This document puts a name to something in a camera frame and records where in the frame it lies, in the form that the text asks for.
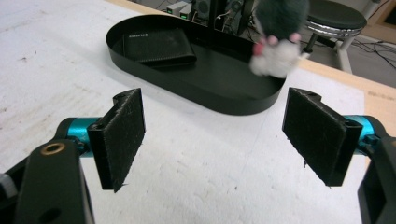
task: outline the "white plush fur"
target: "white plush fur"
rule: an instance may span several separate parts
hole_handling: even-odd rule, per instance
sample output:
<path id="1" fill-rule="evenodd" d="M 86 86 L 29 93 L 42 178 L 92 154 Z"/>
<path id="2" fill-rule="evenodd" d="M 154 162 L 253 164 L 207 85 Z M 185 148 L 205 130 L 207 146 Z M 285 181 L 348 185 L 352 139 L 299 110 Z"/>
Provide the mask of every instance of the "white plush fur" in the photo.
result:
<path id="1" fill-rule="evenodd" d="M 265 45 L 261 55 L 253 55 L 250 70 L 257 76 L 286 78 L 296 67 L 300 56 L 300 44 L 281 40 L 277 45 Z"/>

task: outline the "white tabletop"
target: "white tabletop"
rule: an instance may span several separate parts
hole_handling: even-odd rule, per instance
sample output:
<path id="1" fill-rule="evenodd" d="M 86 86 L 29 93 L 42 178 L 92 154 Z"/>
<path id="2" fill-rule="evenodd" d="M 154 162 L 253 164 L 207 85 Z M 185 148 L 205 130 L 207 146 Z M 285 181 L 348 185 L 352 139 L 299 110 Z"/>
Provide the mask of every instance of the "white tabletop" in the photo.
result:
<path id="1" fill-rule="evenodd" d="M 147 132 L 127 185 L 101 190 L 93 159 L 81 160 L 97 223 L 361 223 L 364 158 L 330 189 L 281 131 L 289 86 L 343 115 L 363 113 L 361 91 L 296 69 L 268 110 L 214 112 L 111 62 L 107 31 L 136 15 L 106 1 L 0 1 L 0 172 L 63 119 L 101 117 L 115 94 L 141 88 Z"/>

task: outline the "round cushion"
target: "round cushion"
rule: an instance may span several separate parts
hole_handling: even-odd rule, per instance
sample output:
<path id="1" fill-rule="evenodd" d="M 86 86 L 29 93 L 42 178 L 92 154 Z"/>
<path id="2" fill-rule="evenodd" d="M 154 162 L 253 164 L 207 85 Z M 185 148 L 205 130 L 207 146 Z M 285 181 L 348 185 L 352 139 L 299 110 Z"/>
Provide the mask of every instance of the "round cushion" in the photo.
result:
<path id="1" fill-rule="evenodd" d="M 367 20 L 358 10 L 336 2 L 311 0 L 308 20 L 338 29 L 360 29 Z"/>

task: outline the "stuffed toy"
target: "stuffed toy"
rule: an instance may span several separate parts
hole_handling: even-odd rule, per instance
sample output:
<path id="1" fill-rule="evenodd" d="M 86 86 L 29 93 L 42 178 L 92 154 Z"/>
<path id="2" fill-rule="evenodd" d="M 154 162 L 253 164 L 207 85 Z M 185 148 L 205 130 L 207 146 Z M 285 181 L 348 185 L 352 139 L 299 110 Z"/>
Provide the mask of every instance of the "stuffed toy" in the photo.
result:
<path id="1" fill-rule="evenodd" d="M 250 70 L 258 76 L 286 78 L 300 57 L 298 34 L 309 0 L 259 0 L 254 21 L 261 39 L 253 47 Z"/>

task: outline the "black tray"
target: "black tray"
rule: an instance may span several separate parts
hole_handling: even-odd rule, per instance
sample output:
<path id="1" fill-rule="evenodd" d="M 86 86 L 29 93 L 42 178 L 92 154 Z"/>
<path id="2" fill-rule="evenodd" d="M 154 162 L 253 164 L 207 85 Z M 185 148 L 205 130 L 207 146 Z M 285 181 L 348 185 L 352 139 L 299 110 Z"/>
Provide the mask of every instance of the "black tray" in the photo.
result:
<path id="1" fill-rule="evenodd" d="M 123 56 L 124 34 L 173 28 L 184 30 L 197 56 L 195 64 L 154 69 Z M 252 42 L 172 16 L 145 15 L 121 21 L 108 31 L 106 42 L 120 69 L 224 114 L 262 112 L 274 104 L 285 82 L 250 72 Z"/>

